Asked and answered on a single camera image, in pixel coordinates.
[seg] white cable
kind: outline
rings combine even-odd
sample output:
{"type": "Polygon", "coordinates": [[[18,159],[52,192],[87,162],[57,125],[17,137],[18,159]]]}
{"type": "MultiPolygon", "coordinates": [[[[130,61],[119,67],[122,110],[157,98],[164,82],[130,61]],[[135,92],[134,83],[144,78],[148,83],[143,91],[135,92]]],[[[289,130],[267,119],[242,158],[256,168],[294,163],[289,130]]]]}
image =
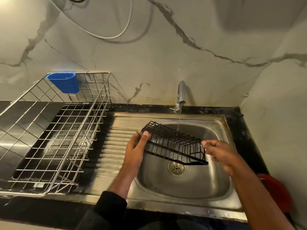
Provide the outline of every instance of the white cable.
{"type": "Polygon", "coordinates": [[[73,24],[75,24],[77,27],[79,27],[81,30],[83,30],[83,31],[85,31],[87,34],[90,34],[90,35],[92,35],[92,36],[95,36],[95,37],[97,37],[97,38],[102,38],[102,39],[114,39],[114,38],[118,38],[118,37],[120,37],[120,36],[122,36],[124,33],[125,33],[125,31],[127,30],[127,28],[128,28],[128,26],[129,26],[129,24],[130,24],[130,22],[131,22],[131,16],[132,16],[132,9],[133,9],[133,0],[131,0],[131,7],[130,7],[130,14],[129,14],[129,19],[128,19],[128,22],[127,22],[127,25],[126,25],[126,27],[123,29],[123,31],[121,32],[121,33],[119,33],[118,35],[116,35],[116,36],[113,36],[113,37],[103,37],[103,36],[100,36],[100,35],[96,35],[96,34],[93,34],[93,33],[91,33],[91,32],[89,32],[89,31],[87,31],[87,30],[85,30],[83,27],[81,27],[81,26],[79,26],[77,23],[75,23],[73,20],[71,20],[55,3],[54,3],[54,1],[53,0],[49,0],[49,1],[51,1],[51,3],[63,14],[63,15],[65,15],[73,24]]]}

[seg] human hand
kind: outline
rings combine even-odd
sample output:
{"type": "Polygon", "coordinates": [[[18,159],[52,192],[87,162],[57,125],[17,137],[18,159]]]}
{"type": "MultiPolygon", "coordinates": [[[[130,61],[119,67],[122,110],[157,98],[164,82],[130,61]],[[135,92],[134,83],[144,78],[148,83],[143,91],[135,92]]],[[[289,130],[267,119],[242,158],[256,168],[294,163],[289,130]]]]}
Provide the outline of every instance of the human hand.
{"type": "Polygon", "coordinates": [[[143,160],[143,153],[145,145],[150,138],[150,133],[144,131],[135,133],[126,146],[126,153],[122,168],[126,170],[129,174],[136,177],[138,170],[143,160]]]}
{"type": "Polygon", "coordinates": [[[230,176],[233,176],[236,167],[247,165],[237,151],[225,141],[203,140],[201,145],[205,148],[206,154],[212,155],[212,161],[221,163],[230,176]]]}

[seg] wire basket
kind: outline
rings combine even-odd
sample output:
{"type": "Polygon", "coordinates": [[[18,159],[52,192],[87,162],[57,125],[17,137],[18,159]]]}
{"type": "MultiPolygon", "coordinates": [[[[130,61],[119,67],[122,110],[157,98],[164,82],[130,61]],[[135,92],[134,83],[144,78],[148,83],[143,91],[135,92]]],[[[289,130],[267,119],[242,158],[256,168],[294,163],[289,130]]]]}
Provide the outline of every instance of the wire basket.
{"type": "Polygon", "coordinates": [[[142,132],[151,137],[144,149],[145,153],[161,157],[183,165],[207,165],[201,139],[175,131],[159,123],[150,121],[142,132]]]}
{"type": "Polygon", "coordinates": [[[66,194],[78,186],[110,104],[109,72],[76,73],[80,91],[45,77],[0,114],[0,195],[66,194]]]}

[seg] blue utensil holder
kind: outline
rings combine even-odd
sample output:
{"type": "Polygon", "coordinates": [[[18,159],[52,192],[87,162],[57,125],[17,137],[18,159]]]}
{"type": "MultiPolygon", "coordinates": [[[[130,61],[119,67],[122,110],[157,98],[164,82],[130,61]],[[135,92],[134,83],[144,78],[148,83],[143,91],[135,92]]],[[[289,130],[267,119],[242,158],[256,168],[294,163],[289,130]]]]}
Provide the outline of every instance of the blue utensil holder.
{"type": "Polygon", "coordinates": [[[63,93],[78,93],[80,91],[75,73],[51,73],[46,78],[63,93]]]}

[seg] black countertop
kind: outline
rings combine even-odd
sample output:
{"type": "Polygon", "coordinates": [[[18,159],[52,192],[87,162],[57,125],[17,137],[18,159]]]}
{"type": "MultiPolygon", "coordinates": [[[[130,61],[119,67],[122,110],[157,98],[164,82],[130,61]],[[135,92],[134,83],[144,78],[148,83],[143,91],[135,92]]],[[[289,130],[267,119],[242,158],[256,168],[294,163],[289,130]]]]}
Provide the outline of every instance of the black countertop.
{"type": "MultiPolygon", "coordinates": [[[[173,113],[170,108],[172,108],[172,106],[112,104],[109,111],[132,113],[173,113]]],[[[183,106],[182,113],[224,115],[238,153],[256,174],[268,174],[268,170],[260,157],[250,132],[248,131],[243,119],[243,114],[241,114],[239,107],[225,108],[183,106]]],[[[0,198],[0,219],[53,228],[75,229],[86,210],[90,207],[92,207],[90,204],[40,198],[0,198]]],[[[233,221],[214,220],[205,217],[191,217],[134,209],[126,210],[124,222],[126,226],[129,226],[129,229],[137,229],[142,225],[153,221],[178,218],[197,218],[202,222],[209,223],[213,229],[248,229],[246,224],[233,221]]]]}

